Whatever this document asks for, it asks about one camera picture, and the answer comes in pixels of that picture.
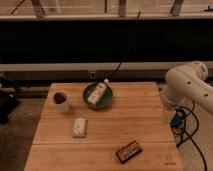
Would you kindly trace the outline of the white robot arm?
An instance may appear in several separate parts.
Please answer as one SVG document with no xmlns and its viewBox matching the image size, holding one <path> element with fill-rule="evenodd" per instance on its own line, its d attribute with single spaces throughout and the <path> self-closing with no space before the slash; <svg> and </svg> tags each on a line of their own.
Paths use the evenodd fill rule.
<svg viewBox="0 0 213 171">
<path fill-rule="evenodd" d="M 170 69 L 165 75 L 162 100 L 168 108 L 180 106 L 186 98 L 193 100 L 213 115 L 213 87 L 205 82 L 207 66 L 193 61 Z"/>
</svg>

